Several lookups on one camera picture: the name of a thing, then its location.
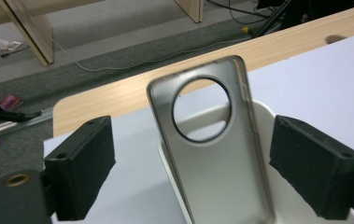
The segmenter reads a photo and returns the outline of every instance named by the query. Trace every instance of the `floor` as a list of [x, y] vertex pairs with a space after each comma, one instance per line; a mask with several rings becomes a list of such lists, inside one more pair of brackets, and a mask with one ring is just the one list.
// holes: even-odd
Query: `floor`
[[[227, 5], [228, 0], [218, 0]], [[83, 60], [117, 49], [150, 40], [198, 29], [231, 18], [228, 9], [215, 7], [205, 1], [204, 19], [193, 22], [172, 0], [106, 0], [83, 7], [70, 8], [48, 14], [53, 25], [55, 63], [44, 67], [30, 50], [0, 57], [0, 82], [50, 70], [74, 60]], [[233, 0], [232, 6], [253, 10], [257, 2]], [[234, 12], [236, 17], [244, 14]], [[26, 42], [11, 23], [0, 24], [0, 39]]]

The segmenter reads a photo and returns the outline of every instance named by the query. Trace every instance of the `gray carpet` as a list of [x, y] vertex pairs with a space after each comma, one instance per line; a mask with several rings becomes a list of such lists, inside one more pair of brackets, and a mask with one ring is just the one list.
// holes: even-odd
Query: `gray carpet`
[[[257, 23], [251, 28], [261, 27]], [[224, 21], [205, 28], [172, 35], [160, 40], [109, 52], [81, 62], [95, 69], [104, 66], [125, 67], [149, 60], [158, 60], [182, 50], [200, 49], [220, 41], [244, 39], [248, 36], [241, 31], [241, 24]], [[74, 63], [57, 69], [41, 72], [29, 77], [0, 83], [0, 99], [8, 93], [20, 96], [24, 105], [22, 112], [33, 112], [53, 107], [64, 97], [89, 90], [126, 77], [131, 77], [157, 67], [179, 62], [215, 49], [225, 48], [238, 42], [219, 44], [191, 53], [179, 54], [158, 63], [144, 63], [131, 69], [107, 70], [90, 73]], [[0, 177], [20, 169], [42, 169], [43, 140], [52, 137], [52, 121], [46, 121], [22, 131], [0, 137]]]

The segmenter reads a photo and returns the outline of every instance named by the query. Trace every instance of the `white cable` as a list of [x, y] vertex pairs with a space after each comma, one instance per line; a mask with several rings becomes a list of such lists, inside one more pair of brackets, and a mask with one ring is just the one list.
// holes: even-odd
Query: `white cable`
[[[21, 0], [21, 4], [22, 4], [22, 7], [24, 8], [24, 10], [27, 12], [27, 14], [29, 15], [30, 18], [33, 18], [29, 12], [29, 10], [27, 9], [27, 7], [25, 6], [25, 2], [24, 0]], [[142, 63], [137, 63], [135, 65], [132, 65], [132, 66], [127, 66], [127, 67], [103, 67], [103, 68], [98, 68], [98, 69], [90, 69], [90, 68], [87, 68], [83, 65], [80, 64], [80, 62], [78, 60], [75, 59], [75, 57], [69, 53], [66, 49], [64, 49], [54, 38], [52, 38], [52, 36], [50, 36], [46, 31], [44, 31], [34, 20], [32, 20], [32, 23], [34, 24], [34, 26], [36, 28], [38, 28], [46, 37], [48, 37], [49, 39], [51, 39], [51, 41], [57, 45], [57, 47], [62, 50], [64, 53], [66, 53], [71, 59], [72, 61], [77, 65], [79, 66], [81, 69], [85, 70], [85, 71], [88, 71], [88, 72], [100, 72], [100, 71], [104, 71], [104, 70], [125, 70], [125, 69], [130, 69], [130, 68], [134, 68], [134, 67], [137, 67], [139, 65], [142, 65], [142, 64], [145, 64], [145, 63], [158, 63], [158, 62], [162, 62], [164, 60], [167, 60], [169, 58], [172, 58], [172, 57], [175, 57], [179, 54], [183, 54], [183, 53], [192, 53], [192, 52], [196, 52], [196, 51], [200, 51], [200, 50], [203, 50], [203, 49], [209, 49], [209, 48], [212, 48], [212, 47], [215, 47], [217, 45], [221, 45], [221, 44], [228, 44], [228, 43], [233, 43], [233, 42], [239, 42], [239, 41], [245, 41], [245, 40], [248, 40], [250, 39], [250, 37], [247, 37], [247, 38], [240, 38], [240, 39], [236, 39], [236, 40], [229, 40], [229, 41], [221, 41], [221, 42], [218, 42], [218, 43], [215, 43], [215, 44], [212, 44], [212, 45], [209, 45], [209, 46], [206, 46], [206, 47], [203, 47], [203, 48], [200, 48], [200, 49], [191, 49], [191, 50], [183, 50], [183, 51], [180, 51], [178, 53], [175, 53], [175, 54], [172, 54], [172, 55], [169, 55], [165, 58], [161, 58], [161, 59], [158, 59], [158, 60], [149, 60], [149, 61], [146, 61], [146, 62], [142, 62]]]

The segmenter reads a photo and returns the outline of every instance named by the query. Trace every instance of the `black cable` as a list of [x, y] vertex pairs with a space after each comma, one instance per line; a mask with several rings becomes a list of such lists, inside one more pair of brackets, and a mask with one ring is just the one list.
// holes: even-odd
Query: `black cable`
[[225, 5], [222, 5], [222, 4], [219, 4], [219, 3], [216, 3], [212, 0], [206, 0], [208, 3], [212, 4], [212, 5], [215, 5], [217, 7], [224, 7], [224, 8], [227, 8], [229, 10], [233, 10], [233, 11], [238, 11], [238, 12], [242, 12], [242, 13], [246, 13], [246, 14], [249, 14], [249, 15], [254, 15], [254, 16], [257, 16], [257, 17], [262, 17], [262, 18], [266, 18], [268, 19], [269, 16], [265, 16], [265, 15], [262, 15], [260, 13], [257, 13], [257, 12], [250, 12], [250, 11], [245, 11], [245, 10], [242, 10], [242, 9], [238, 9], [238, 8], [235, 8], [235, 7], [231, 7], [231, 4], [230, 4], [230, 1], [229, 1], [229, 6], [225, 6]]
[[25, 51], [25, 50], [27, 50], [27, 49], [29, 49], [29, 47], [27, 47], [27, 48], [25, 48], [25, 49], [19, 49], [19, 50], [16, 50], [16, 51], [11, 51], [11, 52], [9, 52], [9, 53], [3, 53], [3, 54], [1, 54], [0, 56], [1, 56], [1, 58], [6, 58], [8, 55], [15, 54], [15, 53], [19, 53], [19, 52]]
[[231, 0], [229, 0], [229, 12], [230, 12], [230, 15], [232, 16], [232, 19], [235, 21], [235, 22], [238, 22], [238, 23], [240, 23], [240, 24], [242, 24], [242, 25], [250, 25], [250, 24], [254, 24], [254, 23], [258, 23], [258, 22], [261, 22], [261, 21], [265, 21], [265, 20], [267, 20], [268, 18], [263, 18], [263, 19], [261, 19], [261, 20], [259, 20], [259, 21], [251, 21], [251, 22], [241, 22], [241, 21], [238, 21], [235, 17], [234, 17], [234, 15], [233, 15], [233, 13], [232, 13], [232, 10], [231, 10], [231, 7], [230, 7], [230, 5], [231, 5]]

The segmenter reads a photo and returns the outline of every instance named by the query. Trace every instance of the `screw hole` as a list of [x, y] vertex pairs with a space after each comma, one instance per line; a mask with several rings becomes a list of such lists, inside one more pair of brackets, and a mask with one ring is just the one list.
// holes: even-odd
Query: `screw hole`
[[26, 174], [14, 175], [7, 180], [6, 186], [8, 186], [10, 188], [17, 187], [17, 186], [27, 182], [28, 179], [29, 179], [29, 175], [26, 175]]
[[57, 159], [62, 160], [62, 159], [65, 159], [65, 158], [66, 158], [66, 153], [61, 153], [61, 154], [57, 155]]
[[342, 157], [351, 158], [352, 155], [346, 152], [342, 152]]

